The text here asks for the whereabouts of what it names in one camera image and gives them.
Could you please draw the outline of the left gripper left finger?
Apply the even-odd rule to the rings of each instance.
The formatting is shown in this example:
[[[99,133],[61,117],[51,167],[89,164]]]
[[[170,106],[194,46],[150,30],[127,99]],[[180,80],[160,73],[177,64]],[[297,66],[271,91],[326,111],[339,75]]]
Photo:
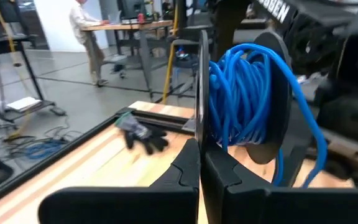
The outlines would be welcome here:
[[[200,150],[188,139],[148,187],[67,187],[45,197],[40,223],[196,223]]]

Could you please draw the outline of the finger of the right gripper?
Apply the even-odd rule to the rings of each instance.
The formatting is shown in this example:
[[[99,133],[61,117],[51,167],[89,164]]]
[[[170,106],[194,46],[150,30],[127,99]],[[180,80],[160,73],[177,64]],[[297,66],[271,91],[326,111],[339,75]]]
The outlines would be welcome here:
[[[308,127],[298,103],[293,102],[290,107],[290,117],[287,132],[283,142],[284,171],[281,187],[293,187],[307,148],[311,141],[311,131]]]

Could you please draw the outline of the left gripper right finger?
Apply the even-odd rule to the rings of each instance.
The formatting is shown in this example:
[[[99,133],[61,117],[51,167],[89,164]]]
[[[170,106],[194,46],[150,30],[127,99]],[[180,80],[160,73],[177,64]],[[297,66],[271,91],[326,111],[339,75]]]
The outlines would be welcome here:
[[[358,189],[276,187],[214,141],[203,146],[201,184],[210,223],[358,223]]]

